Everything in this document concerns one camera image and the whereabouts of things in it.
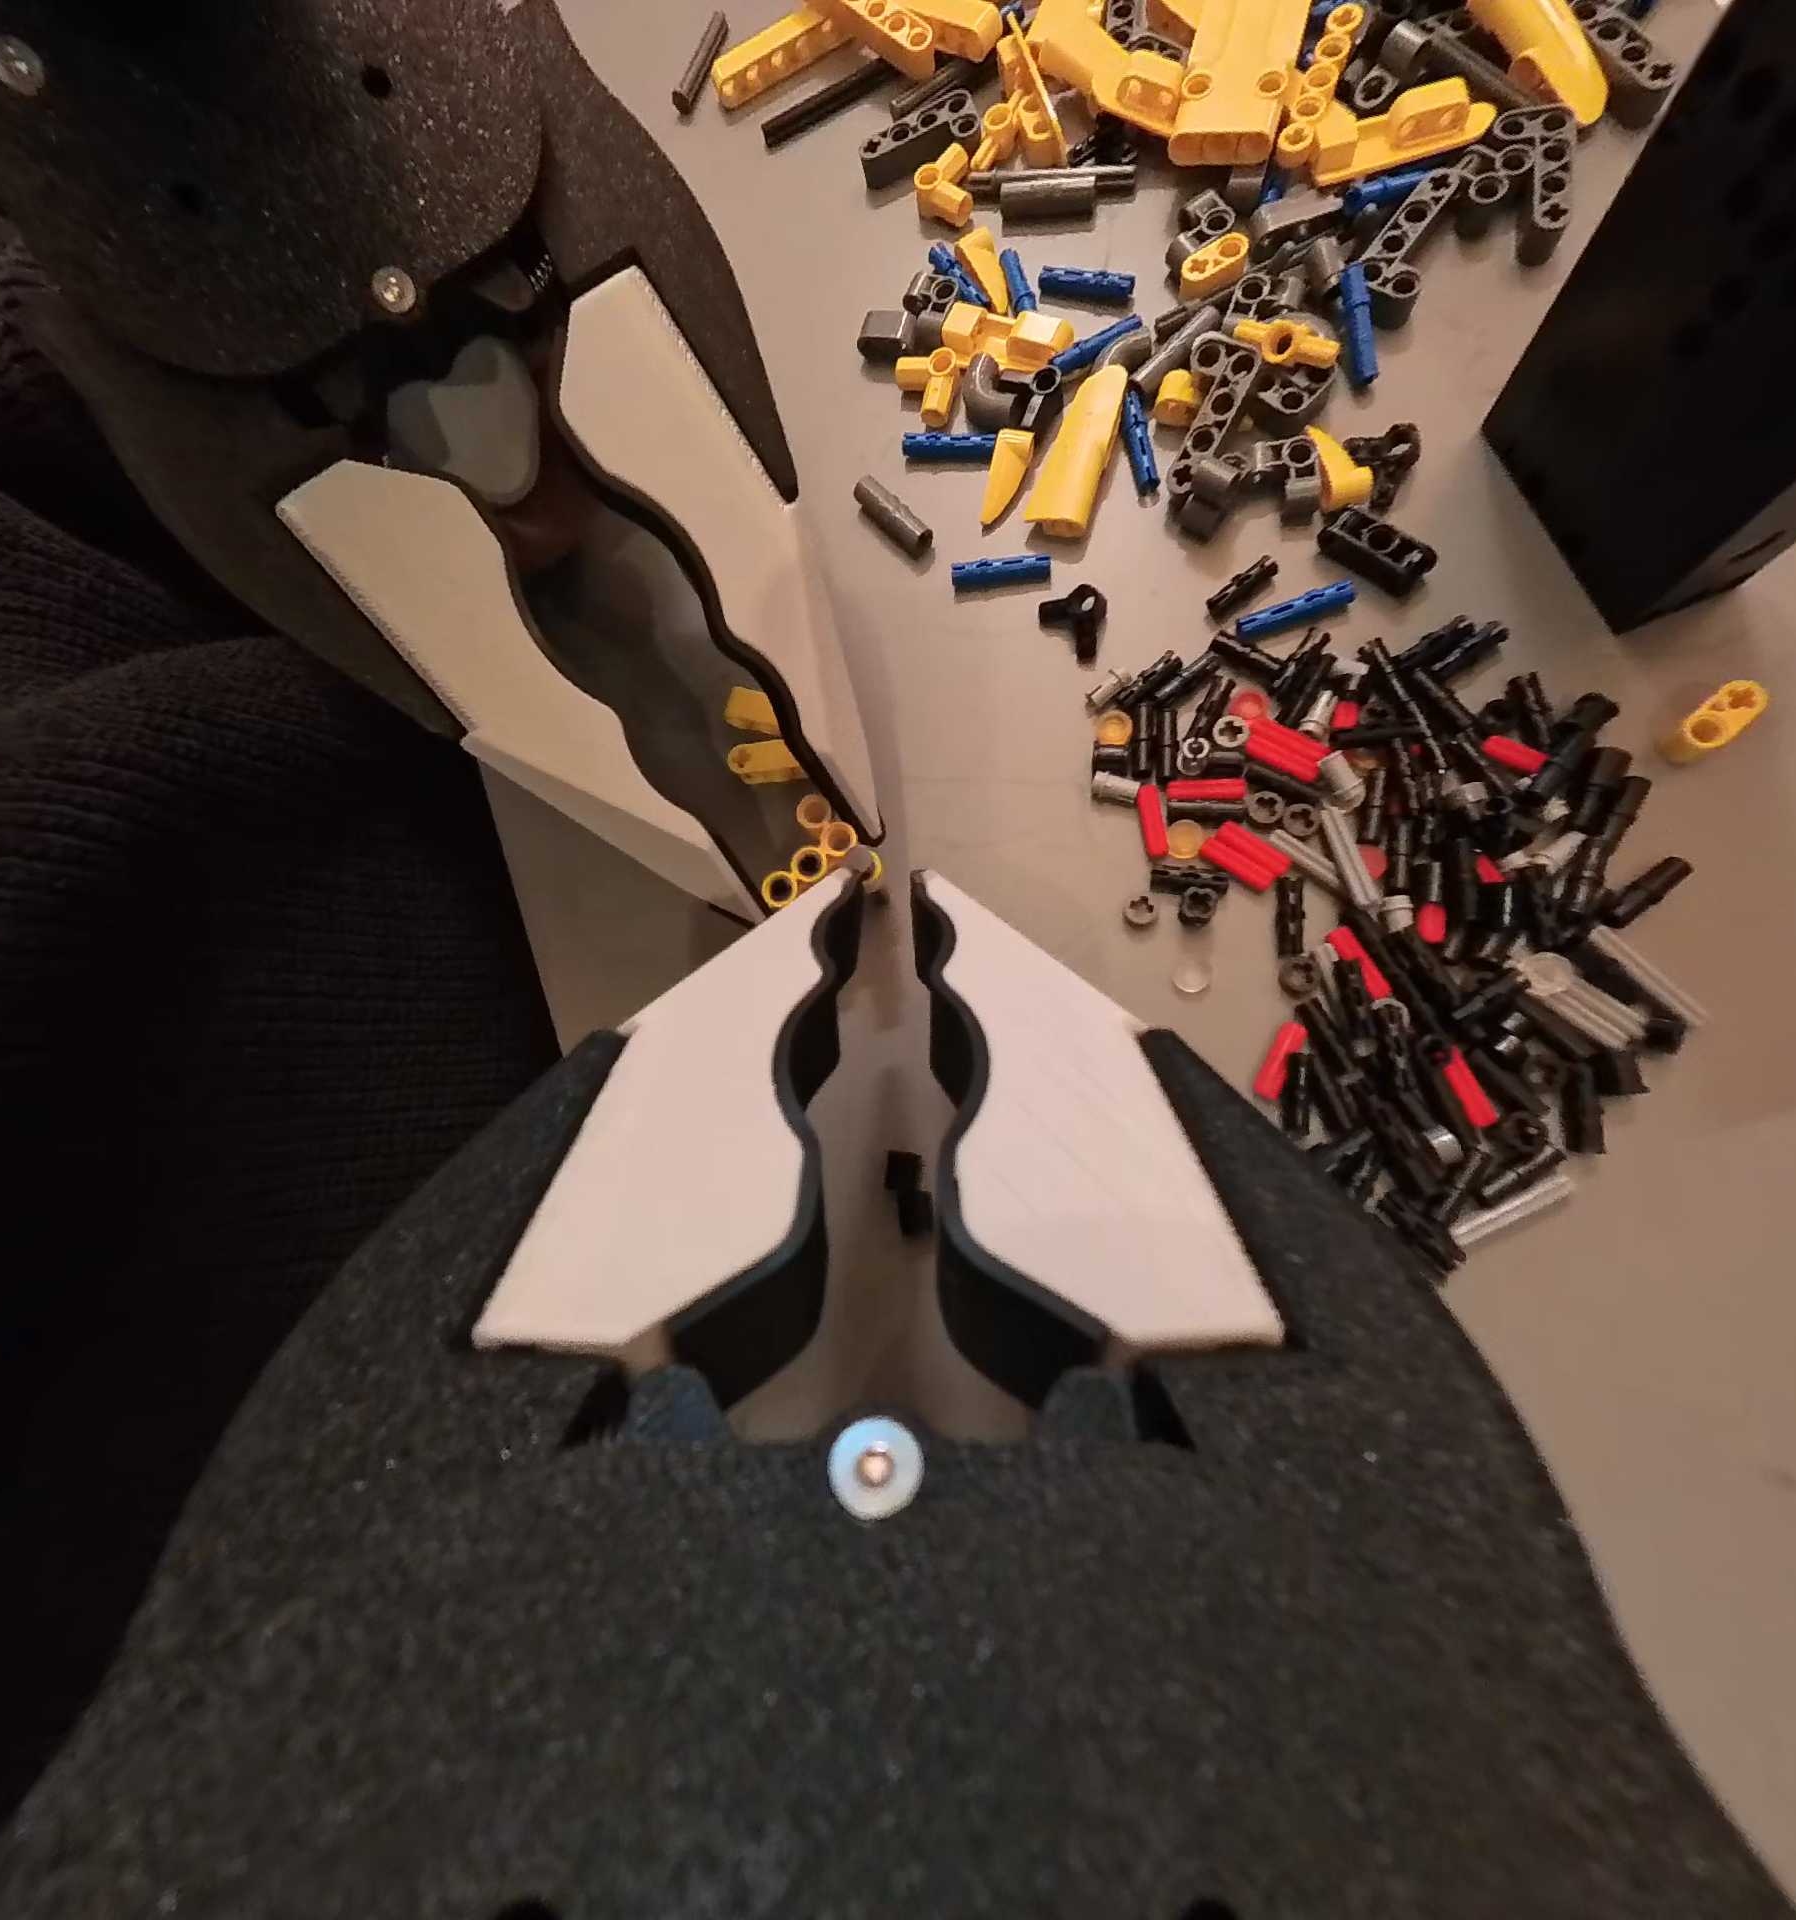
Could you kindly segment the long black axle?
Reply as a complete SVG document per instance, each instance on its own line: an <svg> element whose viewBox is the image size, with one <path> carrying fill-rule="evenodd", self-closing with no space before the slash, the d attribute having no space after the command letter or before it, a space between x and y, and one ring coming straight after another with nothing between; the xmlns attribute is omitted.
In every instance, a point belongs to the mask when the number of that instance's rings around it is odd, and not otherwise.
<svg viewBox="0 0 1796 1920"><path fill-rule="evenodd" d="M860 107L866 99L884 94L887 85L894 85L894 68L887 62L854 62L853 69L844 69L838 79L801 94L798 101L791 101L787 109L769 117L758 125L765 152L779 152L793 136L809 136L823 125L834 125L844 109Z"/></svg>

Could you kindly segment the pile of yellow grey parts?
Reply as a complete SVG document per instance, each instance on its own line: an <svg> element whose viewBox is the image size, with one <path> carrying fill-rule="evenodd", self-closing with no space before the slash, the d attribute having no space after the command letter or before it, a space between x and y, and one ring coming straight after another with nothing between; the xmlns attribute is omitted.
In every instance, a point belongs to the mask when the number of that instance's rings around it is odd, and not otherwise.
<svg viewBox="0 0 1796 1920"><path fill-rule="evenodd" d="M1323 410L1370 395L1440 234L1511 223L1517 264L1557 251L1586 133L1641 133L1677 94L1645 12L822 0L729 35L701 99L734 117L834 57L894 68L860 179L909 190L937 243L860 356L919 408L904 461L984 471L1028 428L1025 518L1080 378L1127 366L1113 461L1209 538L1249 500L1391 521L1417 422L1331 439Z"/></svg>

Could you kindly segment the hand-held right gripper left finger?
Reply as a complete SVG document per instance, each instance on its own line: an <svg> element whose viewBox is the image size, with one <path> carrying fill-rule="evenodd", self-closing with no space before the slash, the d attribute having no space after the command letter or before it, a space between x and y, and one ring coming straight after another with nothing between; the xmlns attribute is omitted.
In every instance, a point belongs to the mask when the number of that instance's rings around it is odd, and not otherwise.
<svg viewBox="0 0 1796 1920"><path fill-rule="evenodd" d="M674 1358L734 1407L814 1338L810 1101L838 1067L860 920L860 878L834 869L605 1038L601 1089L472 1324L477 1352Z"/></svg>

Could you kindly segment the person's black knitted sweater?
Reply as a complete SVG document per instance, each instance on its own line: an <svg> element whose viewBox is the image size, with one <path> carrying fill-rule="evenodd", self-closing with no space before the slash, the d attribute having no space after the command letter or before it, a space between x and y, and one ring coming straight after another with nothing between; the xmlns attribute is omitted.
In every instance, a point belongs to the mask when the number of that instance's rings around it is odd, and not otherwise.
<svg viewBox="0 0 1796 1920"><path fill-rule="evenodd" d="M556 1061L481 783L230 605L0 223L0 1828L347 1252Z"/></svg>

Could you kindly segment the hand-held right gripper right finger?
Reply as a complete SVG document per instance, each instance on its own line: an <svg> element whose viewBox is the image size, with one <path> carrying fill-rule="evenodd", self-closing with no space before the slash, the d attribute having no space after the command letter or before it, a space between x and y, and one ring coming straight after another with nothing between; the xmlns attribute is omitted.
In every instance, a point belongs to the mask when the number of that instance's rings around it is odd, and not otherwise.
<svg viewBox="0 0 1796 1920"><path fill-rule="evenodd" d="M1057 1376L1282 1348L1282 1316L1122 1003L937 869L909 873L952 1352L1041 1407Z"/></svg>

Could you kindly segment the black two-hole brick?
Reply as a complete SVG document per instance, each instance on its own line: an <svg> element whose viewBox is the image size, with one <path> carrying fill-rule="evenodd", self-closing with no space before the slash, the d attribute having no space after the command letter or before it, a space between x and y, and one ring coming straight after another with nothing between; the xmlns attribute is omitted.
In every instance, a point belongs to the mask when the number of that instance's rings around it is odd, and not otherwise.
<svg viewBox="0 0 1796 1920"><path fill-rule="evenodd" d="M1365 582L1381 587L1385 595L1411 595L1429 568L1440 566L1440 553L1400 525L1365 513L1365 506L1336 506L1317 521L1316 534L1317 558L1331 566L1359 573Z"/></svg>

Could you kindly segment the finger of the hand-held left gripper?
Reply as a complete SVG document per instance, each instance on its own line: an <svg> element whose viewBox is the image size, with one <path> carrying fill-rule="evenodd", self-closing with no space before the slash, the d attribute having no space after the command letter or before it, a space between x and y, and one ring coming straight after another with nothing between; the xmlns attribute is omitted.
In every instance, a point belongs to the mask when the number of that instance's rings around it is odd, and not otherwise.
<svg viewBox="0 0 1796 1920"><path fill-rule="evenodd" d="M774 484L645 271L572 294L556 414L585 479L679 560L710 641L758 680L801 772L884 842L866 722L798 503Z"/></svg>
<svg viewBox="0 0 1796 1920"><path fill-rule="evenodd" d="M513 560L446 479L341 461L279 521L464 729L464 749L679 894L765 920L710 829L635 763L611 707L539 644Z"/></svg>

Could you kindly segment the pile of black red pins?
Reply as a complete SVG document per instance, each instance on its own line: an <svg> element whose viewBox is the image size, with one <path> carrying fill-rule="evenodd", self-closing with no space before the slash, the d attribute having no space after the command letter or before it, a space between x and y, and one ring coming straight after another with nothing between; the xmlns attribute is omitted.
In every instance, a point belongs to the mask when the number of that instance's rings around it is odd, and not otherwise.
<svg viewBox="0 0 1796 1920"><path fill-rule="evenodd" d="M1249 1101L1433 1275L1562 1207L1608 1110L1705 1030L1633 942L1693 864L1614 873L1655 791L1608 738L1618 701L1488 691L1503 641L1445 619L1263 655L1235 629L1085 695L1091 803L1146 862L1127 926L1267 901Z"/></svg>

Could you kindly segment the yellow multi-hole connector block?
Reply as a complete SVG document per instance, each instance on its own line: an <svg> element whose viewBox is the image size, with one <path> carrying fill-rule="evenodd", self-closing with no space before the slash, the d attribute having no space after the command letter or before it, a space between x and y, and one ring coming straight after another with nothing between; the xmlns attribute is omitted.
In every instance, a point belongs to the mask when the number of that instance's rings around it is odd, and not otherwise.
<svg viewBox="0 0 1796 1920"><path fill-rule="evenodd" d="M844 821L823 797L801 797L793 803L798 846L758 883L769 912L791 910L829 873L849 873L844 856L866 842L853 821Z"/></svg>

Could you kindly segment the yellow two-hole beam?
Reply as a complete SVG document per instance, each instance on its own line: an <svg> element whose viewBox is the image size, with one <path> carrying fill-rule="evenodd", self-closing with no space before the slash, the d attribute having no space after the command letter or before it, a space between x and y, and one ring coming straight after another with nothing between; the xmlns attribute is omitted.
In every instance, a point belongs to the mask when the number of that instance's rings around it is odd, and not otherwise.
<svg viewBox="0 0 1796 1920"><path fill-rule="evenodd" d="M1740 740L1770 707L1770 691L1757 680L1728 680L1657 735L1655 754L1673 770L1705 763Z"/></svg>

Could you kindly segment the large yellow curved panel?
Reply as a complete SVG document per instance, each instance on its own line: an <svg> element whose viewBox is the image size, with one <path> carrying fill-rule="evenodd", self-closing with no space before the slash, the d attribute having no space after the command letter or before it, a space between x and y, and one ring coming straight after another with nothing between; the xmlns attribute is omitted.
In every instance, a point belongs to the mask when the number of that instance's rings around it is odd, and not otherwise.
<svg viewBox="0 0 1796 1920"><path fill-rule="evenodd" d="M1025 500L1025 521L1038 534L1091 534L1103 468L1113 461L1113 441L1122 439L1127 387L1127 366L1103 366L1080 378Z"/></svg>

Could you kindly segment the black box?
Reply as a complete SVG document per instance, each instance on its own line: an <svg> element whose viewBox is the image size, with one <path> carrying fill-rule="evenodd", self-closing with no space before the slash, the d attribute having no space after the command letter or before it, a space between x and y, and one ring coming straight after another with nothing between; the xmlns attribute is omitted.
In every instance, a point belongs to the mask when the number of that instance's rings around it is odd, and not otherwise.
<svg viewBox="0 0 1796 1920"><path fill-rule="evenodd" d="M1727 9L1484 441L1614 634L1796 544L1796 0Z"/></svg>

